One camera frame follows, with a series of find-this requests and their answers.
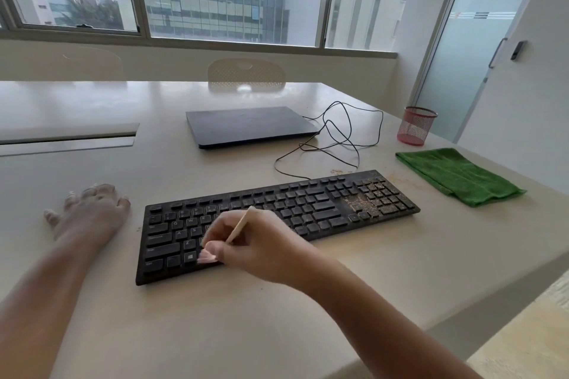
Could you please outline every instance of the wall-mounted device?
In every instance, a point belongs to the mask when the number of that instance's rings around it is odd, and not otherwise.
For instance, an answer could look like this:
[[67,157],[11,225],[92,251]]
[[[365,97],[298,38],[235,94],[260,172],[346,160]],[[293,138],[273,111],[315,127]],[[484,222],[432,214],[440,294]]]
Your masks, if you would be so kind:
[[520,53],[526,47],[527,43],[528,43],[527,41],[519,41],[518,45],[516,45],[516,49],[514,50],[514,53],[512,54],[512,57],[510,58],[510,60],[515,62],[518,59],[518,57],[520,56]]

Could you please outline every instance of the person's left hand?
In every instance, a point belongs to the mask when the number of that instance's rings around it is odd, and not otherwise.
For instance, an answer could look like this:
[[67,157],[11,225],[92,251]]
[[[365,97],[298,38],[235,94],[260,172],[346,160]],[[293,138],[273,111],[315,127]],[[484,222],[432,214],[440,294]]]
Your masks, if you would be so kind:
[[98,252],[117,233],[130,211],[130,202],[118,198],[112,184],[83,190],[81,196],[71,192],[64,201],[63,213],[45,210],[44,217],[59,243],[78,243]]

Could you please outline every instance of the black keyboard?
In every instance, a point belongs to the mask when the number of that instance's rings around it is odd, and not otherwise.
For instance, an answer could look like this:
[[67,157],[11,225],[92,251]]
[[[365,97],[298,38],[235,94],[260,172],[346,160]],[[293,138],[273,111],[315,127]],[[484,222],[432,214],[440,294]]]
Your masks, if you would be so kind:
[[220,213],[251,205],[274,211],[308,241],[420,211],[377,171],[147,205],[136,284],[219,265],[196,262],[205,232]]

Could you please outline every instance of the green towel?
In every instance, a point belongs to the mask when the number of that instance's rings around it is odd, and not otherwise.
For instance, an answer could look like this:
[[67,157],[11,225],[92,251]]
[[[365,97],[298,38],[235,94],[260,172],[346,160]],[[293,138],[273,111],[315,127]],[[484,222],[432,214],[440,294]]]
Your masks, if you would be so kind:
[[395,153],[397,159],[448,196],[478,207],[523,195],[526,191],[474,165],[455,149]]

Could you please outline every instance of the red mesh pen holder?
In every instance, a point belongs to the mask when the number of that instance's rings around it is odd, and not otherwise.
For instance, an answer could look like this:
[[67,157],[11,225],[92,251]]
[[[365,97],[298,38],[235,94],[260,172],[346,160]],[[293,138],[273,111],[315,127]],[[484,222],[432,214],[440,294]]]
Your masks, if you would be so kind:
[[437,113],[421,107],[407,107],[397,139],[409,145],[423,145]]

